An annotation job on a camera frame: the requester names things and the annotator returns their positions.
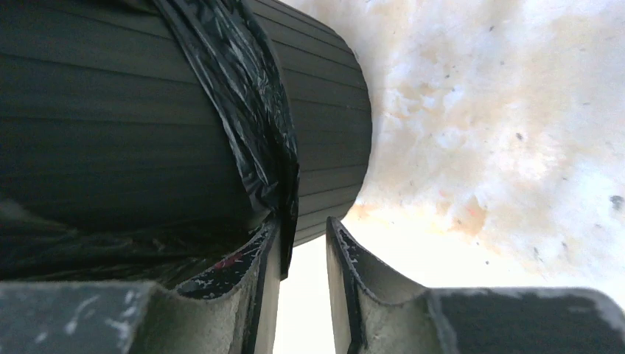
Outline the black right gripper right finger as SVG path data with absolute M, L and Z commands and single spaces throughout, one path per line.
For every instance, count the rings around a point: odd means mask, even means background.
M 337 353 L 442 353 L 426 287 L 327 218 L 327 273 Z

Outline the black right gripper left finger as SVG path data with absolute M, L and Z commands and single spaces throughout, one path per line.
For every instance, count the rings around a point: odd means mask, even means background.
M 267 221 L 230 269 L 209 270 L 142 311 L 130 353 L 271 353 L 281 277 L 280 223 Z

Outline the black plastic trash bag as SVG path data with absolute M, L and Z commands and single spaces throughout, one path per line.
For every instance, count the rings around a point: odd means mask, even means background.
M 254 226 L 184 221 L 75 229 L 1 194 L 3 280 L 155 280 L 167 287 L 244 245 L 265 221 L 296 219 L 298 159 L 268 38 L 243 1 L 115 1 L 164 20 L 226 134 Z

